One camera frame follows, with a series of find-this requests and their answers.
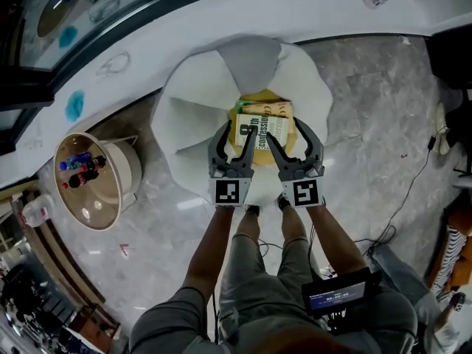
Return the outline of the pale green black-print book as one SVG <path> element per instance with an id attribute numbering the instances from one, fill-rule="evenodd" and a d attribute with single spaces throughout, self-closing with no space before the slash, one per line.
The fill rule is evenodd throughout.
<path id="1" fill-rule="evenodd" d="M 269 150 L 266 134 L 270 133 L 277 141 L 285 147 L 288 141 L 288 118 L 261 116 L 253 114 L 238 114 L 235 129 L 235 144 L 244 146 L 246 137 L 252 128 L 255 129 L 255 150 Z"/>

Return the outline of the wooden steps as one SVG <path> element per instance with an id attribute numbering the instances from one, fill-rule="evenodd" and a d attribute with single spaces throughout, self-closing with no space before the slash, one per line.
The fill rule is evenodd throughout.
<path id="1" fill-rule="evenodd" d="M 51 220 L 38 228 L 18 221 L 32 252 L 68 298 L 79 305 L 104 305 L 105 297 L 74 260 Z"/>

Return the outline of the person's left leg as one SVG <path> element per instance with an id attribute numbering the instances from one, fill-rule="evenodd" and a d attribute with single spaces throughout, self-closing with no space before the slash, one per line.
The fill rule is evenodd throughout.
<path id="1" fill-rule="evenodd" d="M 260 238 L 258 214 L 254 211 L 247 210 L 237 227 L 236 234 L 246 235 L 257 242 Z"/>

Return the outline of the striped cloth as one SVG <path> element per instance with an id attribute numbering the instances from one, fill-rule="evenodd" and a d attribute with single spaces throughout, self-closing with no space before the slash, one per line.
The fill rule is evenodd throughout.
<path id="1" fill-rule="evenodd" d="M 449 225 L 446 226 L 445 238 L 428 276 L 428 284 L 433 294 L 438 295 L 445 290 L 445 285 L 452 275 L 455 263 L 467 239 L 468 237 L 460 231 Z"/>

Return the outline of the person's right forearm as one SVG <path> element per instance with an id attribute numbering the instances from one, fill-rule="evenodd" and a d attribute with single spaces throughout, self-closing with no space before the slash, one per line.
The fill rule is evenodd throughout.
<path id="1" fill-rule="evenodd" d="M 314 225 L 322 250 L 338 275 L 350 274 L 367 267 L 357 245 L 326 206 L 310 206 L 307 208 L 307 212 Z"/>

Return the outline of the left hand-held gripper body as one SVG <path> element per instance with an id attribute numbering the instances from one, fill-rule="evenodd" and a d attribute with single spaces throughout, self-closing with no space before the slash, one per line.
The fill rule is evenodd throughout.
<path id="1" fill-rule="evenodd" d="M 218 207 L 241 207 L 251 186 L 253 171 L 239 174 L 236 170 L 215 170 L 209 177 L 209 193 Z"/>

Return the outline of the black monitor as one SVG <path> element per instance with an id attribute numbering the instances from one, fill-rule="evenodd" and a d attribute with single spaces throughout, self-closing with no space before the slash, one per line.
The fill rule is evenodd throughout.
<path id="1" fill-rule="evenodd" d="M 309 316 L 320 318 L 366 302 L 380 292 L 381 272 L 363 268 L 349 274 L 302 285 L 302 299 Z"/>

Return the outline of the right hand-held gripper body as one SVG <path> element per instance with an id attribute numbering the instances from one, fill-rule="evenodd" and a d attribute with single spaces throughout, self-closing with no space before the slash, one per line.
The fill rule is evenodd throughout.
<path id="1" fill-rule="evenodd" d="M 324 173 L 324 167 L 279 171 L 282 193 L 292 207 L 314 207 L 322 204 L 321 178 Z"/>

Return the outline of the white petal-shaped chair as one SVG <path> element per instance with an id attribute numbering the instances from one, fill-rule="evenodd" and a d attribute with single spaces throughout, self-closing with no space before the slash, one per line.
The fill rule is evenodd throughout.
<path id="1" fill-rule="evenodd" d="M 290 102 L 294 116 L 327 139 L 333 95 L 299 46 L 259 35 L 234 37 L 183 59 L 156 101 L 151 130 L 180 186 L 209 201 L 207 148 L 235 120 L 241 97 Z"/>

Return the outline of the black window frame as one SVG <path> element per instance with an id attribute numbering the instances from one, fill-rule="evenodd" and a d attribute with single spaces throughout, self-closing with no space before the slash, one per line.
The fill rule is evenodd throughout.
<path id="1" fill-rule="evenodd" d="M 200 0 L 0 0 L 0 111 L 40 108 L 99 52 Z"/>

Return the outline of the person's left forearm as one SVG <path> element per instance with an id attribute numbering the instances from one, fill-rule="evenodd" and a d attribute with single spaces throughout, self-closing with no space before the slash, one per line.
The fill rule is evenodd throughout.
<path id="1" fill-rule="evenodd" d="M 215 209 L 184 278 L 183 286 L 200 291 L 205 305 L 215 290 L 223 266 L 234 210 L 223 206 Z"/>

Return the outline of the person's grey shirt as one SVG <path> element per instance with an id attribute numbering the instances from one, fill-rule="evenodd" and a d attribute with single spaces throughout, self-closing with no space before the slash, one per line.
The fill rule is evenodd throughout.
<path id="1" fill-rule="evenodd" d="M 291 323 L 264 331 L 247 346 L 233 346 L 207 337 L 207 309 L 200 291 L 181 288 L 172 298 L 145 312 L 135 324 L 130 338 L 131 354 L 249 354 L 267 337 L 290 327 L 323 327 Z M 409 354 L 417 333 L 413 307 L 401 294 L 383 289 L 347 312 L 347 332 L 334 337 L 352 354 Z"/>

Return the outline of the round beige basket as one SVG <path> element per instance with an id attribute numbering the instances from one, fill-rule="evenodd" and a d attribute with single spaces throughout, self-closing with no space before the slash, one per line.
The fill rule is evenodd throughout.
<path id="1" fill-rule="evenodd" d="M 73 218 L 88 229 L 110 229 L 131 204 L 142 180 L 142 166 L 134 149 L 137 135 L 100 140 L 89 133 L 71 133 L 57 146 L 54 177 L 60 199 Z M 98 177 L 76 189 L 64 189 L 63 183 L 76 170 L 61 171 L 59 164 L 69 156 L 89 151 L 92 158 L 104 156 L 106 165 Z"/>

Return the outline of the orange bag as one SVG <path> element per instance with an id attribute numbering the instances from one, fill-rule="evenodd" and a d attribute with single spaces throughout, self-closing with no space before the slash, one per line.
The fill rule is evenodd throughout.
<path id="1" fill-rule="evenodd" d="M 472 205 L 457 205 L 448 218 L 448 225 L 465 238 L 449 280 L 450 289 L 459 289 L 472 280 Z"/>

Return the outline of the large clear water jug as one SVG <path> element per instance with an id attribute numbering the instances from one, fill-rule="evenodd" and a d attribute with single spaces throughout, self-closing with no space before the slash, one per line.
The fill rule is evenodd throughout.
<path id="1" fill-rule="evenodd" d="M 21 211 L 22 221 L 32 228 L 37 228 L 51 218 L 55 202 L 51 195 L 39 195 L 28 202 Z"/>

